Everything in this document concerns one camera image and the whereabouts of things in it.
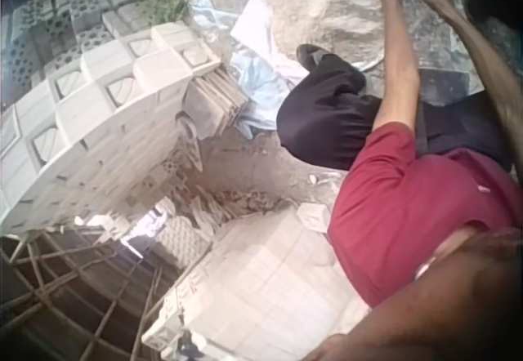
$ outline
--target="red t-shirt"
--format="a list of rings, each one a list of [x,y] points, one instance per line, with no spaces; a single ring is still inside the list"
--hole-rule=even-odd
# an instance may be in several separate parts
[[[414,134],[388,123],[367,138],[342,184],[329,238],[371,307],[414,279],[456,229],[518,226],[523,196],[492,159],[467,149],[416,158]]]

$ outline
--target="dirt ground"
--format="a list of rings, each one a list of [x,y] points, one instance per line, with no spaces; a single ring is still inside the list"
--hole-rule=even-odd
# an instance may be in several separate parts
[[[203,173],[190,177],[214,194],[239,194],[249,208],[270,210],[278,201],[323,203],[332,207],[345,172],[314,167],[292,157],[275,132],[246,140],[235,128],[200,144]]]

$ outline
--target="black pants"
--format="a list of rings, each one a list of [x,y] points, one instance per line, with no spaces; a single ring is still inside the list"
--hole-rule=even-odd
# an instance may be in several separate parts
[[[335,55],[323,57],[282,104],[276,120],[281,144],[302,161],[348,170],[372,131],[381,99],[358,96],[361,79]],[[512,156],[486,93],[437,107],[423,103],[418,115],[418,155],[467,148],[510,171]]]

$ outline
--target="sleeve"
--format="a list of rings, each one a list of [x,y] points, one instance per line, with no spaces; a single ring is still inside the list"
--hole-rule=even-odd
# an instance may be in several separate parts
[[[352,190],[365,185],[390,189],[401,182],[406,168],[415,160],[412,130],[403,123],[387,123],[367,137],[346,182]]]

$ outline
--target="sand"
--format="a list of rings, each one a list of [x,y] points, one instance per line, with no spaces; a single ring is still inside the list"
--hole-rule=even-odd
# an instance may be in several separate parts
[[[267,0],[276,45],[296,60],[296,47],[313,43],[347,61],[370,62],[383,49],[379,0]]]

